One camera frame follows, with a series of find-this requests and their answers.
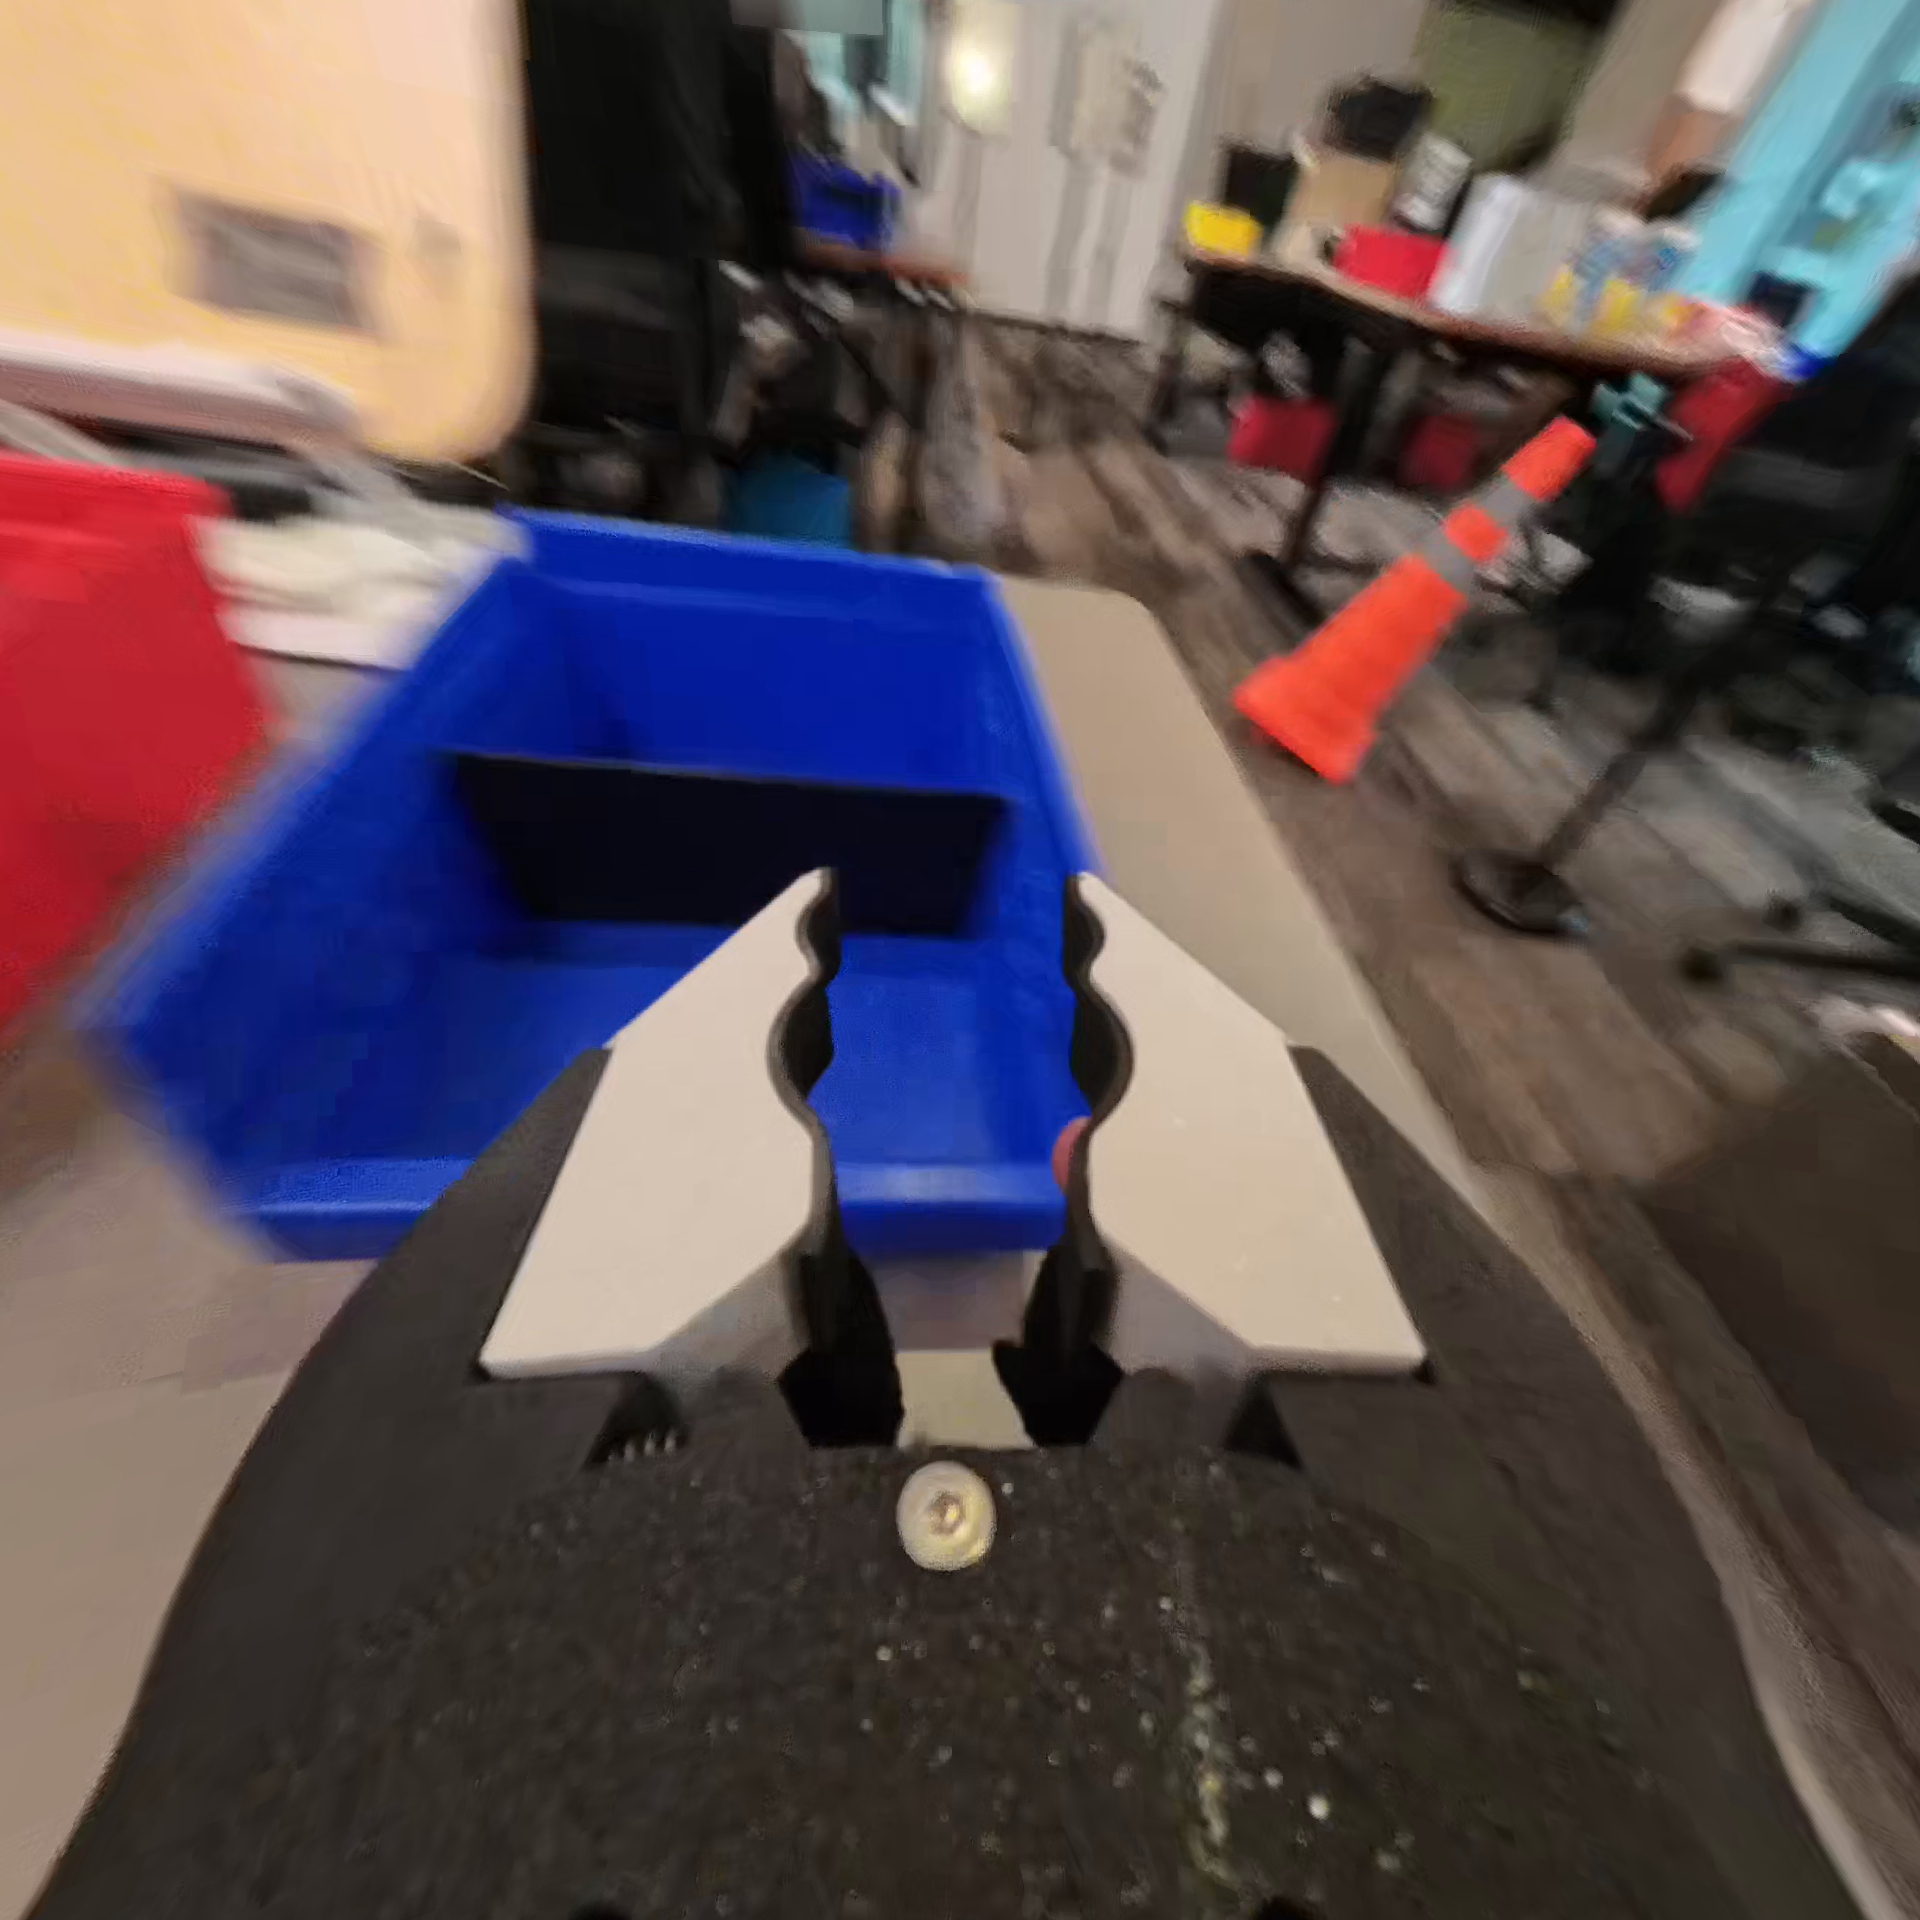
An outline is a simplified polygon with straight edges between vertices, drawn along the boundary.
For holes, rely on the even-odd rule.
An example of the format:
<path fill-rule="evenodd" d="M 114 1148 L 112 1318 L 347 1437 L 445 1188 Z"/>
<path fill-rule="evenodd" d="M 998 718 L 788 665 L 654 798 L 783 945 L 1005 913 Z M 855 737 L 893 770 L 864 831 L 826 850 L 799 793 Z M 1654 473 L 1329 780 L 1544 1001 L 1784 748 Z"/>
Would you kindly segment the small red plastic bin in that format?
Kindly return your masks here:
<path fill-rule="evenodd" d="M 1400 427 L 1396 486 L 1416 495 L 1455 495 L 1500 462 L 1500 412 L 1419 409 Z"/>
<path fill-rule="evenodd" d="M 1338 230 L 1329 265 L 1334 274 L 1352 283 L 1396 300 L 1427 302 L 1448 254 L 1450 243 L 1440 235 L 1355 222 Z"/>
<path fill-rule="evenodd" d="M 1226 457 L 1311 486 L 1325 473 L 1337 429 L 1334 398 L 1254 390 L 1236 412 Z"/>

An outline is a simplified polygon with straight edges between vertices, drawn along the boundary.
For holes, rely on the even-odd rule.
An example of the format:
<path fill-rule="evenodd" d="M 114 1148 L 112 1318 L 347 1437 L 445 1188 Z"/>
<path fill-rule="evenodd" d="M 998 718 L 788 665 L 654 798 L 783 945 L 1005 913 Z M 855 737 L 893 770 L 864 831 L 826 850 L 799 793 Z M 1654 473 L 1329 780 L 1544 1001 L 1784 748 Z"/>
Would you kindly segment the wooden book stand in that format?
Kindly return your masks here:
<path fill-rule="evenodd" d="M 511 536 L 428 505 L 537 385 L 515 3 L 2 3 L 2 443 L 251 443 L 214 536 L 264 656 L 397 668 Z"/>

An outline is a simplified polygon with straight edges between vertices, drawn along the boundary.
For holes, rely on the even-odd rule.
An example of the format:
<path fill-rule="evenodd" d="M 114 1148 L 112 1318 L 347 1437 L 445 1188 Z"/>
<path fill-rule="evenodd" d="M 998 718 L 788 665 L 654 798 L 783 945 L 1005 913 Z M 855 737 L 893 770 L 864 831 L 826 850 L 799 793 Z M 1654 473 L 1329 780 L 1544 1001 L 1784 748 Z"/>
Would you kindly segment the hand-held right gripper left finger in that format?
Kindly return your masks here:
<path fill-rule="evenodd" d="M 683 1410 L 778 1388 L 815 1447 L 889 1447 L 906 1392 L 809 1093 L 839 889 L 809 869 L 605 1052 L 480 1347 L 489 1382 L 637 1376 Z"/>

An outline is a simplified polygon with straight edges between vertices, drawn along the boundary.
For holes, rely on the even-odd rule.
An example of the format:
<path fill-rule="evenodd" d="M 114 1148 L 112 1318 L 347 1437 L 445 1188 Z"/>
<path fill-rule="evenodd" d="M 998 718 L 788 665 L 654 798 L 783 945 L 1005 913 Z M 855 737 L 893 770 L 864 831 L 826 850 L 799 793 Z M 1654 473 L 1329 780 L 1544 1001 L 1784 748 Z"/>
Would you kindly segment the black bin divider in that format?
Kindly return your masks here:
<path fill-rule="evenodd" d="M 468 825 L 515 908 L 581 923 L 745 923 L 833 876 L 839 926 L 959 938 L 1009 798 L 643 761 L 454 752 Z"/>

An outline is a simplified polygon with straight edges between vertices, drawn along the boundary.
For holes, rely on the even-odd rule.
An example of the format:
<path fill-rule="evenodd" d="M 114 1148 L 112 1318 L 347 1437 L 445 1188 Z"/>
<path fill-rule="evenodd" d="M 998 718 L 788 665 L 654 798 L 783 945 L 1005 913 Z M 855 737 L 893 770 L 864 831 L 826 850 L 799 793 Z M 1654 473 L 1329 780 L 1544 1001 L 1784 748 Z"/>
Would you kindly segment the wooden work table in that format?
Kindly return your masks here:
<path fill-rule="evenodd" d="M 1166 434 L 1177 422 L 1177 390 L 1188 335 L 1203 320 L 1205 291 L 1212 279 L 1236 283 L 1230 302 L 1273 310 L 1300 305 L 1311 320 L 1337 324 L 1343 338 L 1363 353 L 1359 370 L 1343 379 L 1337 394 L 1337 429 L 1320 473 L 1282 530 L 1273 550 L 1240 554 L 1240 571 L 1295 620 L 1323 620 L 1329 603 L 1314 595 L 1314 579 L 1323 571 L 1367 571 L 1367 561 L 1337 561 L 1320 546 L 1320 520 L 1334 500 L 1334 486 L 1355 465 L 1373 423 L 1380 409 L 1388 371 L 1416 349 L 1455 349 L 1471 358 L 1502 363 L 1529 371 L 1548 371 L 1570 388 L 1579 409 L 1591 404 L 1598 385 L 1619 385 L 1650 379 L 1664 388 L 1716 374 L 1724 364 L 1772 358 L 1760 324 L 1748 315 L 1722 315 L 1695 326 L 1693 335 L 1661 338 L 1626 334 L 1619 338 L 1598 334 L 1570 334 L 1532 320 L 1478 320 L 1471 314 L 1440 310 L 1427 300 L 1409 300 L 1338 274 L 1323 257 L 1265 257 L 1182 249 L 1185 291 L 1166 302 L 1166 342 L 1158 353 L 1144 434 L 1156 451 L 1166 451 Z"/>

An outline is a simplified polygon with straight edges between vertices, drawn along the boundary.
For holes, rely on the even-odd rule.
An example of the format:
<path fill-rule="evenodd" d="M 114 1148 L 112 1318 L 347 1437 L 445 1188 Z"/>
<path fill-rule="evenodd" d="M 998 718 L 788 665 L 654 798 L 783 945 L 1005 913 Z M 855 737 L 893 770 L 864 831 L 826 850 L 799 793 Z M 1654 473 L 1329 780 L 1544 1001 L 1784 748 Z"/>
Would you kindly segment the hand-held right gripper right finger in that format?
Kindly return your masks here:
<path fill-rule="evenodd" d="M 1098 876 L 1069 876 L 1061 1234 L 992 1360 L 1035 1447 L 1083 1447 L 1129 1376 L 1218 1437 L 1273 1376 L 1415 1382 L 1427 1346 L 1286 1030 Z"/>

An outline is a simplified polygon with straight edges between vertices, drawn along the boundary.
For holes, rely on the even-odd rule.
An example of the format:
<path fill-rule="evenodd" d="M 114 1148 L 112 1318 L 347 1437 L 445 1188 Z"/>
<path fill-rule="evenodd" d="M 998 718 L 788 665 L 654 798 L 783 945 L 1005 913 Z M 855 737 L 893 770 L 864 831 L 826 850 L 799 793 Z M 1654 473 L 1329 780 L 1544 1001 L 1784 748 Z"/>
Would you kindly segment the blue bag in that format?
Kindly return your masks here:
<path fill-rule="evenodd" d="M 724 530 L 738 537 L 851 549 L 851 482 L 798 452 L 758 452 L 727 480 Z"/>

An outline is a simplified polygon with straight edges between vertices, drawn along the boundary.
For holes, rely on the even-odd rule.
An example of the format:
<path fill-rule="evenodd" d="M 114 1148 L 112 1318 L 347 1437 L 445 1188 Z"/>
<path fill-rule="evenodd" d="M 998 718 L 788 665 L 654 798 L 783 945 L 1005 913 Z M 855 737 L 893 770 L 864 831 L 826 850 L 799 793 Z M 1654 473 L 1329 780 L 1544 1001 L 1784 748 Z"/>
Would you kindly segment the black office chair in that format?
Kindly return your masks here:
<path fill-rule="evenodd" d="M 1724 702 L 1734 730 L 1807 745 L 1812 696 L 1788 668 L 1804 631 L 1895 509 L 1917 434 L 1917 271 L 1819 371 L 1792 385 L 1707 473 L 1657 561 L 1658 582 L 1722 588 L 1734 614 L 1674 665 L 1635 740 L 1669 753 Z"/>

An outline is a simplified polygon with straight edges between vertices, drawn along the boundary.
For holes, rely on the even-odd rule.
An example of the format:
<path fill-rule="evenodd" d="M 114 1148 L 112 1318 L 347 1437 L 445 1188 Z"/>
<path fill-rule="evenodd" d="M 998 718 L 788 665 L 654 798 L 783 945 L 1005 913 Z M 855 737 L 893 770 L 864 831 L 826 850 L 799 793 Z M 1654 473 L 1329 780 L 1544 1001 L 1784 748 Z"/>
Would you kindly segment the red plastic storage bin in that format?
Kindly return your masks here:
<path fill-rule="evenodd" d="M 197 475 L 2 452 L 2 1030 L 267 745 Z"/>

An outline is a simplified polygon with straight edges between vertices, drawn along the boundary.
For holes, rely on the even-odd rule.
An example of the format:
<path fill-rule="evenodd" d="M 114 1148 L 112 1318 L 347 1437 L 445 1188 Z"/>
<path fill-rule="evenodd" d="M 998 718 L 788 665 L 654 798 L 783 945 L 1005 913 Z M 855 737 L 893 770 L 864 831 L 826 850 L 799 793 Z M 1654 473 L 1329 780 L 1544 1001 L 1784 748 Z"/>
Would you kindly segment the orange traffic cone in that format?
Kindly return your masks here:
<path fill-rule="evenodd" d="M 1585 423 L 1551 419 L 1320 631 L 1250 668 L 1236 712 L 1320 780 L 1352 780 L 1380 715 L 1466 614 L 1478 574 L 1570 486 L 1595 447 Z"/>

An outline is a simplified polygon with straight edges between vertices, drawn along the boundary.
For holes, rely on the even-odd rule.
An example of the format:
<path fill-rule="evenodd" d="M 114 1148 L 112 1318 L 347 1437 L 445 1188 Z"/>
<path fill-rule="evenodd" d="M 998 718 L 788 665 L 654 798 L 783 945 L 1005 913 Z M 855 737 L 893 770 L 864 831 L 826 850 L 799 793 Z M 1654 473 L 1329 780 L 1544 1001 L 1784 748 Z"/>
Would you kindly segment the black pole stand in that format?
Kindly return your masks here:
<path fill-rule="evenodd" d="M 1705 649 L 1669 674 L 1647 721 L 1606 756 L 1568 813 L 1525 852 L 1473 850 L 1454 858 L 1454 890 L 1489 923 L 1532 940 L 1585 940 L 1591 913 L 1570 886 L 1570 863 L 1654 766 L 1674 748 L 1700 708 L 1753 668 L 1781 624 L 1788 588 L 1768 588 Z"/>

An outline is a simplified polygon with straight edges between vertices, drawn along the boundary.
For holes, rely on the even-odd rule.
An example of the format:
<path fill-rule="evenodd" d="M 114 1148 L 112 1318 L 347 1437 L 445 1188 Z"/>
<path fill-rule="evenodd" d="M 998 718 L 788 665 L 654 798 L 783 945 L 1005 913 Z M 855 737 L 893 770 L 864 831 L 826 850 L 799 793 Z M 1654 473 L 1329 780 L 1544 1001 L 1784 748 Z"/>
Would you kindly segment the blue box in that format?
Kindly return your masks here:
<path fill-rule="evenodd" d="M 740 923 L 515 908 L 446 753 L 1009 798 L 959 938 L 844 931 L 809 1093 L 868 1259 L 1041 1248 L 1069 1071 L 1066 881 L 1098 856 L 992 574 L 518 517 L 511 550 L 199 858 L 86 1009 L 239 1220 L 378 1258 L 581 1052 Z"/>

